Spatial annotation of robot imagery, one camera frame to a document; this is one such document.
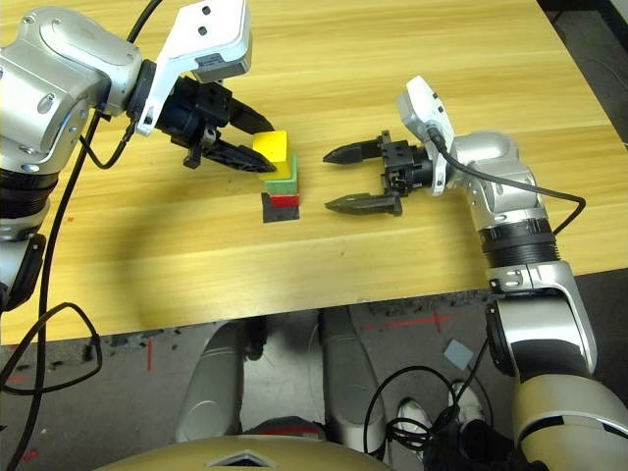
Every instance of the toy block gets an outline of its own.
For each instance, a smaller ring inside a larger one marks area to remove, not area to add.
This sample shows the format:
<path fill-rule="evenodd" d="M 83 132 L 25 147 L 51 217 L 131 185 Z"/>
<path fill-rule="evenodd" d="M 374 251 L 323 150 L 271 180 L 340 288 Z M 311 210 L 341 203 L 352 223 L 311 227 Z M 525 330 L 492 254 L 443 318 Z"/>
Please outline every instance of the toy block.
<path fill-rule="evenodd" d="M 292 208 L 298 206 L 298 194 L 271 194 L 271 204 L 276 208 Z"/>
<path fill-rule="evenodd" d="M 268 194 L 297 194 L 298 193 L 298 158 L 292 155 L 290 159 L 290 178 L 281 180 L 266 180 L 266 192 Z"/>
<path fill-rule="evenodd" d="M 254 151 L 262 154 L 277 170 L 257 174 L 262 182 L 290 178 L 290 155 L 288 154 L 288 133 L 286 131 L 258 132 L 253 136 Z"/>

